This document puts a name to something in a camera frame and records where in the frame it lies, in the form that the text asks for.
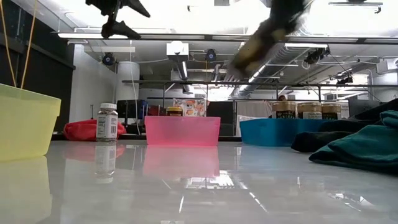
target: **white bottle cap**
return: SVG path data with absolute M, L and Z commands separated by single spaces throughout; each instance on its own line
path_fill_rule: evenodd
M 101 109 L 113 109 L 113 110 L 116 110 L 116 108 L 118 106 L 116 106 L 113 103 L 102 103 L 100 107 L 101 107 Z

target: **blue plastic bin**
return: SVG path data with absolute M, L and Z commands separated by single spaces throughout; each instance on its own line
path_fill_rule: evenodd
M 324 119 L 253 119 L 241 121 L 242 142 L 255 146 L 291 146 L 298 133 L 317 132 Z

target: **pink plastic bin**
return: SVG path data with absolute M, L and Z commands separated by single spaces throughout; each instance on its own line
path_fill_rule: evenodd
M 216 146 L 221 118 L 146 116 L 149 145 Z

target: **dark green towel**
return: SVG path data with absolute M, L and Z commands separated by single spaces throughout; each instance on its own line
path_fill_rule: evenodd
M 368 125 L 310 156 L 317 163 L 398 174 L 398 111 L 380 114 L 383 126 Z

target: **poster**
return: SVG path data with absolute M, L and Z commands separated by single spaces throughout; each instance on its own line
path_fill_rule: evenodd
M 174 106 L 182 108 L 183 116 L 206 116 L 206 100 L 174 99 Z

